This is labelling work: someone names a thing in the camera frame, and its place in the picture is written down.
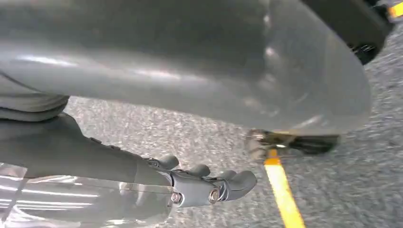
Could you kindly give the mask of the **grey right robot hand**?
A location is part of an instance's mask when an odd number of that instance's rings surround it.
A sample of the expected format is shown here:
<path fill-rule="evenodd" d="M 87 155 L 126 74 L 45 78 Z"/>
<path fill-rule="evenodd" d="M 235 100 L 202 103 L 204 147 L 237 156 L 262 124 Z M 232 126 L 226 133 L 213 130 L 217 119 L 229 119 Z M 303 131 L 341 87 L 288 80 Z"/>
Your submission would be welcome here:
<path fill-rule="evenodd" d="M 139 228 L 257 183 L 88 138 L 64 112 L 72 96 L 305 143 L 336 141 L 372 106 L 361 61 L 300 0 L 3 0 L 1 227 Z"/>

